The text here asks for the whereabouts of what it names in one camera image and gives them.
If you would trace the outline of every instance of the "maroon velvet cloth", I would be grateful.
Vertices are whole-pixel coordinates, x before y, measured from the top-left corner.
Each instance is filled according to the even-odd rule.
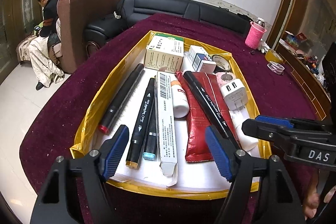
[[[57,90],[31,125],[20,147],[20,159],[37,193],[55,158],[59,155],[71,157],[69,148],[73,145],[75,133],[108,74],[149,30],[192,38],[231,52],[261,114],[315,119],[310,101],[291,77],[289,68],[286,68],[284,75],[273,73],[266,66],[264,55],[258,51],[250,54],[252,49],[245,45],[245,39],[240,35],[216,26],[156,14],[111,40],[82,64]],[[303,198],[312,169],[285,164]],[[159,198],[130,193],[110,185],[106,185],[106,188],[116,212],[126,220],[125,223],[171,223],[176,220],[193,224],[212,223],[223,203],[222,199],[194,201]],[[79,196],[85,221],[91,223],[81,185]],[[244,223],[250,221],[254,210],[256,195],[251,196]]]

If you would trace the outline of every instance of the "light blue marker cap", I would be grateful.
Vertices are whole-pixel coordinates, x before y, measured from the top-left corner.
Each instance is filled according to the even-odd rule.
[[[153,154],[153,153],[147,153],[147,152],[143,153],[143,158],[145,160],[155,160],[155,157],[156,157],[156,155]]]

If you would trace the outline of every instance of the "tiled floor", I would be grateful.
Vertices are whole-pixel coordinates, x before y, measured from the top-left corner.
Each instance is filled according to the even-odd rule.
[[[33,69],[24,64],[0,85],[0,191],[23,224],[30,222],[36,193],[22,169],[19,148],[42,107],[63,83],[37,91]]]

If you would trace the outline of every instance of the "black marker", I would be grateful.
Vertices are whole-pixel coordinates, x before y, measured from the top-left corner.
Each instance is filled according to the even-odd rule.
[[[141,108],[133,129],[131,143],[126,157],[126,165],[137,169],[139,165],[141,148],[147,131],[152,106],[154,103],[155,79],[149,80],[145,95],[143,96]]]
[[[145,149],[143,150],[143,158],[145,160],[155,160],[156,148],[157,148],[156,113],[155,113],[155,104],[153,104],[152,113],[151,113],[148,129],[147,129]]]
[[[183,77],[188,83],[191,92],[195,96],[197,102],[202,107],[205,115],[208,117],[211,124],[220,132],[223,138],[229,139],[236,149],[241,149],[233,136],[231,130],[227,126],[222,114],[217,106],[212,102],[207,92],[202,87],[201,83],[193,75],[191,71],[185,71]]]
[[[122,108],[124,102],[128,98],[132,88],[135,83],[139,79],[141,72],[144,69],[144,64],[138,64],[136,68],[131,72],[129,77],[127,77],[126,81],[121,86],[118,93],[113,98],[110,105],[107,107],[103,118],[100,120],[98,129],[104,133],[108,134],[109,130],[112,128],[114,119],[118,115],[120,109]]]

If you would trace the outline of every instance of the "white charger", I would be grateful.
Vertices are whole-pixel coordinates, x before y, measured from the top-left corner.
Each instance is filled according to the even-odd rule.
[[[246,88],[240,79],[235,79],[220,89],[229,110],[236,110],[247,104]]]

